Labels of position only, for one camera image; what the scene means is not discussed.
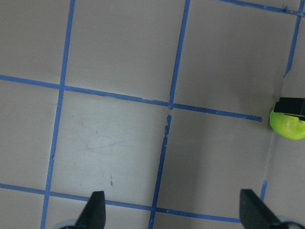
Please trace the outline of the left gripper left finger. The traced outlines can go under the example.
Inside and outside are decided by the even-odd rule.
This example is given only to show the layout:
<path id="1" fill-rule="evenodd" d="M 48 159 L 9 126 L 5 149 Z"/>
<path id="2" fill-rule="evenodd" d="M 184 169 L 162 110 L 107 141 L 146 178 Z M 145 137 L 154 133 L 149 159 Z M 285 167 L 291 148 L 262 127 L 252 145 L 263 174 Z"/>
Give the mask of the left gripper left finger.
<path id="1" fill-rule="evenodd" d="M 106 222 L 105 196 L 103 191 L 94 191 L 73 229 L 103 229 Z"/>

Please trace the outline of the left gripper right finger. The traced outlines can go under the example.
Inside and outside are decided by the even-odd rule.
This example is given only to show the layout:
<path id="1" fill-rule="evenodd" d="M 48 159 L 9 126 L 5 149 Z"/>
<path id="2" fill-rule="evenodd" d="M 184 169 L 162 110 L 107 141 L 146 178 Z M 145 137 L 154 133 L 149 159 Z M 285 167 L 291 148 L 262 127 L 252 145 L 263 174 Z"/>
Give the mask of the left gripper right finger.
<path id="1" fill-rule="evenodd" d="M 251 190 L 241 189 L 239 218 L 244 229 L 284 229 L 282 222 Z"/>

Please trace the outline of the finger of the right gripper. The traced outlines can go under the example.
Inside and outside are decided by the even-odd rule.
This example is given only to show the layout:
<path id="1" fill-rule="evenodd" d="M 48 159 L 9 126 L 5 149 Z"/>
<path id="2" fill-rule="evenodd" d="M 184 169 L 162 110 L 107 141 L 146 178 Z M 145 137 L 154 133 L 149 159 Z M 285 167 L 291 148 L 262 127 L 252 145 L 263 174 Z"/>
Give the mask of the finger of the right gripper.
<path id="1" fill-rule="evenodd" d="M 281 113 L 288 116 L 305 120 L 305 99 L 293 97 L 280 97 L 274 106 L 275 113 Z"/>

